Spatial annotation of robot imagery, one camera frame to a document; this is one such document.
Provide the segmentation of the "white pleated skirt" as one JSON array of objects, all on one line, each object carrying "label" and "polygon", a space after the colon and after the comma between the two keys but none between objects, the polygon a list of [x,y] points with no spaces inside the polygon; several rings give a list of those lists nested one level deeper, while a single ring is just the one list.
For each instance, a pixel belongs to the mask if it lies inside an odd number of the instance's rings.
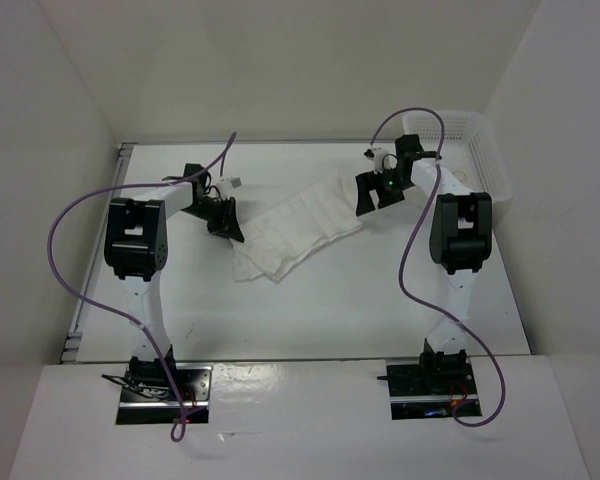
[{"label": "white pleated skirt", "polygon": [[290,197],[239,222],[244,241],[233,241],[233,278],[281,281],[326,245],[362,229],[351,174],[333,170]]}]

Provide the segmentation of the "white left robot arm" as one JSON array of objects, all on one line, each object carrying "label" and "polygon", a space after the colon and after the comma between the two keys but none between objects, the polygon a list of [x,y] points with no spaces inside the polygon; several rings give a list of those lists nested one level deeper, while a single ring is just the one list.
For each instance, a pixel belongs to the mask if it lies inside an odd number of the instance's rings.
[{"label": "white left robot arm", "polygon": [[169,257],[167,221],[184,212],[203,220],[209,234],[242,243],[237,201],[231,195],[240,186],[237,177],[212,182],[202,165],[187,164],[181,176],[167,176],[144,194],[110,201],[104,259],[121,282],[123,314],[136,329],[124,388],[160,400],[178,390],[182,375],[166,332],[160,294]]}]

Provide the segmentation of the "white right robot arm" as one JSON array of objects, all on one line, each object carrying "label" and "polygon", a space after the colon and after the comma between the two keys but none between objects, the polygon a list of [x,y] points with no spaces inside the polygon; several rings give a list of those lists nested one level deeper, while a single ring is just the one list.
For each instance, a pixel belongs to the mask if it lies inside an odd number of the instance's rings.
[{"label": "white right robot arm", "polygon": [[364,157],[373,169],[356,176],[356,214],[365,215],[405,199],[416,186],[433,208],[428,248],[444,281],[433,305],[439,319],[427,334],[416,380],[430,393],[459,382],[467,367],[466,330],[473,284],[492,252],[492,199],[466,187],[419,136],[405,134],[393,153],[369,147]]}]

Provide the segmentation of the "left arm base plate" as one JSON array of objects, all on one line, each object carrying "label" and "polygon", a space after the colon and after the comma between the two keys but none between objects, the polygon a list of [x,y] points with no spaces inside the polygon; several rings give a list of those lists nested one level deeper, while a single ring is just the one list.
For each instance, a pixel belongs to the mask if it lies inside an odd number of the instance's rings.
[{"label": "left arm base plate", "polygon": [[[177,363],[175,380],[188,424],[207,424],[213,367],[199,363]],[[117,425],[172,424],[180,416],[179,403],[168,383],[149,384],[123,376],[102,374],[101,377],[120,388]]]}]

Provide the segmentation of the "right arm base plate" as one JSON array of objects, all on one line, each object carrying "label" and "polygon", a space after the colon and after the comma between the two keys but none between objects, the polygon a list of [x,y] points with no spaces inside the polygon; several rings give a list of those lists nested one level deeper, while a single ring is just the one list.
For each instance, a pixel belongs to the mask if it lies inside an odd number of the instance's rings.
[{"label": "right arm base plate", "polygon": [[482,415],[471,364],[460,369],[426,373],[416,360],[387,361],[386,372],[377,377],[388,387],[393,420],[452,418]]}]

